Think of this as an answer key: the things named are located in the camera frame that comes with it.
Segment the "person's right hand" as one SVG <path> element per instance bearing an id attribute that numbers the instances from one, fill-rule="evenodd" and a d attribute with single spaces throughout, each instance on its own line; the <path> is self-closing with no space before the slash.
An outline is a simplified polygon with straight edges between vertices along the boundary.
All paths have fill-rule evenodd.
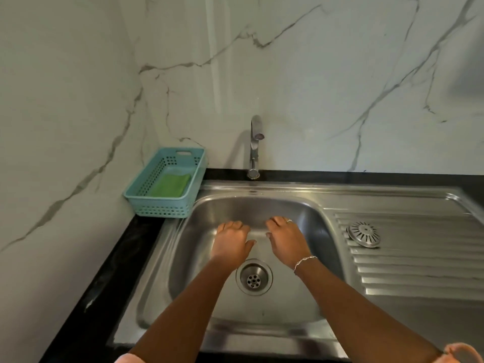
<path id="1" fill-rule="evenodd" d="M 292 220 L 274 216 L 266 221 L 266 226 L 274 238 L 270 242 L 273 253 L 288 268 L 295 271 L 301 262 L 314 258 L 305 237 Z"/>

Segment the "person's left hand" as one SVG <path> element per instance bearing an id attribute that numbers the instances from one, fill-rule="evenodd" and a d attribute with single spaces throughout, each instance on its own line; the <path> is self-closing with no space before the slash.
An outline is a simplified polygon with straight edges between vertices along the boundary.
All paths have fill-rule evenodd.
<path id="1" fill-rule="evenodd" d="M 245 252 L 245 243 L 251 231 L 249 225 L 241 221 L 228 221 L 217 227 L 210 258 L 235 270 L 245 262 L 250 252 Z"/>

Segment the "person's right forearm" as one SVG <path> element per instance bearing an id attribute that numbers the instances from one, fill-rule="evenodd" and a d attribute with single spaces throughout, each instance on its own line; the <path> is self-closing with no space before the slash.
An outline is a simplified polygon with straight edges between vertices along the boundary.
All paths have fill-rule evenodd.
<path id="1" fill-rule="evenodd" d="M 295 274 L 352 363 L 434 363 L 442 352 L 330 272 L 317 258 Z"/>

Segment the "person's left forearm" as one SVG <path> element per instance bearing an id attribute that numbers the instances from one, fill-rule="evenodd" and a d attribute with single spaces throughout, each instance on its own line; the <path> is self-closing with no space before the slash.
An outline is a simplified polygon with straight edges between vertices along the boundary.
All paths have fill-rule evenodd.
<path id="1" fill-rule="evenodd" d="M 216 302 L 233 271 L 210 259 L 129 353 L 146 363 L 195 363 Z"/>

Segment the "sink drain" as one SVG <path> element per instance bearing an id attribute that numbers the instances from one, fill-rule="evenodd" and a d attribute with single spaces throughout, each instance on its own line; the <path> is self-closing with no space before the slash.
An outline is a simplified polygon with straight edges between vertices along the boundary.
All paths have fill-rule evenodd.
<path id="1" fill-rule="evenodd" d="M 268 292 L 273 284 L 273 272 L 265 262 L 250 258 L 236 270 L 235 280 L 239 289 L 251 296 Z"/>

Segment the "stainless steel sink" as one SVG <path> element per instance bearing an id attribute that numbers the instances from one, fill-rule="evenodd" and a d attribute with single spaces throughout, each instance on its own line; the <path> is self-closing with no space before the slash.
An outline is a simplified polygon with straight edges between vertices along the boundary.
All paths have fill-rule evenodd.
<path id="1" fill-rule="evenodd" d="M 208 181 L 164 221 L 113 342 L 141 363 L 482 363 L 484 208 L 444 187 Z"/>

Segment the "chrome faucet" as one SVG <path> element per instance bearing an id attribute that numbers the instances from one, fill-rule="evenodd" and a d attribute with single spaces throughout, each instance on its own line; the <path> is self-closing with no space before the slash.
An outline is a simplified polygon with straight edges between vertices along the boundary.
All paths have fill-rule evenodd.
<path id="1" fill-rule="evenodd" d="M 251 119 L 250 128 L 250 157 L 249 170 L 247 176 L 250 180 L 257 180 L 260 177 L 259 173 L 259 142 L 265 138 L 262 133 L 262 119 L 259 115 L 255 115 Z"/>

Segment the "round metal sink strainer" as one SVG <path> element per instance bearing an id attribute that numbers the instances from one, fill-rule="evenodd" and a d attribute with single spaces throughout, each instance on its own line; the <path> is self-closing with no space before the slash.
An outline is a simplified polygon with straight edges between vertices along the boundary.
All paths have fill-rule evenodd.
<path id="1" fill-rule="evenodd" d="M 355 243 L 365 248 L 380 247 L 381 236 L 378 230 L 368 222 L 355 221 L 347 226 L 348 236 Z"/>

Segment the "green scrub sponge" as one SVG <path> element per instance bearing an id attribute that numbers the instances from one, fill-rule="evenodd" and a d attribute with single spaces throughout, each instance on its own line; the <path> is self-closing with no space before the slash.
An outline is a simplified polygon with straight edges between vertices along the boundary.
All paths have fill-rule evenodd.
<path id="1" fill-rule="evenodd" d="M 190 183 L 191 175 L 164 174 L 148 192 L 149 197 L 178 198 Z"/>

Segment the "teal plastic basket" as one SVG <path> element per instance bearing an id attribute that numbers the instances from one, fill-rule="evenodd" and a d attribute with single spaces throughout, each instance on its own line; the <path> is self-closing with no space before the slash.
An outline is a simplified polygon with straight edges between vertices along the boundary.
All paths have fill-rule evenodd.
<path id="1" fill-rule="evenodd" d="M 163 147 L 123 193 L 136 215 L 187 218 L 196 201 L 208 157 L 201 147 Z"/>

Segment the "pink right sleeve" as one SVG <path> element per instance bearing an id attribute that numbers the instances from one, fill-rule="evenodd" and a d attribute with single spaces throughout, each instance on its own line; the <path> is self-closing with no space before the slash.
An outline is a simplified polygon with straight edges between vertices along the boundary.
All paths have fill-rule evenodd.
<path id="1" fill-rule="evenodd" d="M 435 363 L 484 363 L 481 354 L 469 344 L 452 343 L 444 348 L 443 354 Z"/>

